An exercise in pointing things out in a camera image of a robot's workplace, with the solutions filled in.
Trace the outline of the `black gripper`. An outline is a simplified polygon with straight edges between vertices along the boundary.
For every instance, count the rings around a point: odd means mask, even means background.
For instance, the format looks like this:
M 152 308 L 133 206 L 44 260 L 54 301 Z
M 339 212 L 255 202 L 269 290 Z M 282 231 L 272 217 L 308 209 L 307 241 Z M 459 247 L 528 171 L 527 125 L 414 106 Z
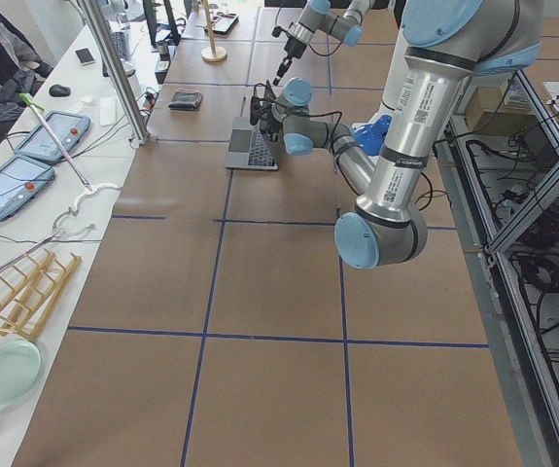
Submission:
M 306 51 L 306 44 L 301 42 L 298 38 L 289 37 L 285 44 L 284 51 L 286 52 L 286 57 L 282 60 L 277 70 L 276 76 L 273 79 L 273 86 L 279 86 L 282 78 L 292 65 L 292 59 L 302 58 Z
M 286 103 L 276 95 L 270 82 L 256 83 L 251 97 L 251 125 L 257 126 L 269 141 L 278 141 L 283 131 Z

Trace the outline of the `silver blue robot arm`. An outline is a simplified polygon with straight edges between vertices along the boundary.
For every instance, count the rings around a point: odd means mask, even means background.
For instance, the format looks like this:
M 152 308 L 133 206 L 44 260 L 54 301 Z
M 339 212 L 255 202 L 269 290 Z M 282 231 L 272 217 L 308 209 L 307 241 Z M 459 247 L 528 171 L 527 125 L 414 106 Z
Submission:
M 308 2 L 287 30 L 286 55 L 275 78 L 281 91 L 254 96 L 250 110 L 251 124 L 281 138 L 287 153 L 324 148 L 332 154 L 357 193 L 354 209 L 334 227 L 336 249 L 355 269 L 403 263 L 423 250 L 427 226 L 411 197 L 463 81 L 532 64 L 543 14 L 540 1 L 407 2 L 382 98 L 392 121 L 373 160 L 349 126 L 313 118 L 307 81 L 286 78 L 317 31 L 356 45 L 370 9 L 370 2 L 354 1 L 337 15 L 327 1 Z
M 297 21 L 292 22 L 288 28 L 276 24 L 272 30 L 272 36 L 279 38 L 284 33 L 287 41 L 283 48 L 285 56 L 273 79 L 273 85 L 280 84 L 294 59 L 302 58 L 317 31 L 333 37 L 339 44 L 356 46 L 363 33 L 364 18 L 370 10 L 375 8 L 376 1 L 374 0 L 354 0 L 339 16 L 332 12 L 331 1 L 310 0 L 305 3 Z

